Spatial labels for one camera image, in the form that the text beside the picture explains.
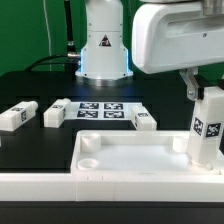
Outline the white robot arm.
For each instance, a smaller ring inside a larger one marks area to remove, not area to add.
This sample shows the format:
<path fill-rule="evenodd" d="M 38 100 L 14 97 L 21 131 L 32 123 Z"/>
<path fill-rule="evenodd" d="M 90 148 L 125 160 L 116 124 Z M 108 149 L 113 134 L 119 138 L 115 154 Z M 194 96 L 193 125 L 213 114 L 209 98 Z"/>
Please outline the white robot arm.
<path fill-rule="evenodd" d="M 177 70 L 187 96 L 203 97 L 195 75 L 203 65 L 224 62 L 224 0 L 139 0 L 132 44 L 123 45 L 120 0 L 85 0 L 87 42 L 76 77 L 112 86 L 132 76 L 128 63 L 144 73 Z"/>

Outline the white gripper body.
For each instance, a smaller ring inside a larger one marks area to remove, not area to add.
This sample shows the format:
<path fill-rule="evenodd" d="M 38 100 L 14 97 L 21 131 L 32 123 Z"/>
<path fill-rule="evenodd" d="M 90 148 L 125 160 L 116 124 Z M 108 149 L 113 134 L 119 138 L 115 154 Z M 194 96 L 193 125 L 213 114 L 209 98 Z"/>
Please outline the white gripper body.
<path fill-rule="evenodd" d="M 147 74 L 224 62 L 224 11 L 200 1 L 142 5 L 132 27 L 132 61 Z"/>

